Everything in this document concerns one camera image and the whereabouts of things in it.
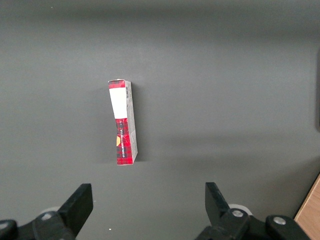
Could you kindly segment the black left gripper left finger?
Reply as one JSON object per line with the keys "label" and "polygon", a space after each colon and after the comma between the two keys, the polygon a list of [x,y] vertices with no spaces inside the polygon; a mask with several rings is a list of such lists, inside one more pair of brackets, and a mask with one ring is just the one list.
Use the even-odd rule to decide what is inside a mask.
{"label": "black left gripper left finger", "polygon": [[18,226],[14,219],[0,221],[2,240],[75,240],[93,210],[90,183],[81,184],[57,210],[47,210]]}

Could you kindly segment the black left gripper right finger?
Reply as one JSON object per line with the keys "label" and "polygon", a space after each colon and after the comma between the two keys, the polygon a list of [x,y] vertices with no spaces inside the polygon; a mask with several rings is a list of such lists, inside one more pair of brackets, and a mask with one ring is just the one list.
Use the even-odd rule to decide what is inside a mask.
{"label": "black left gripper right finger", "polygon": [[290,217],[269,215],[265,221],[238,207],[230,207],[214,182],[205,184],[205,210],[210,225],[197,240],[308,240]]}

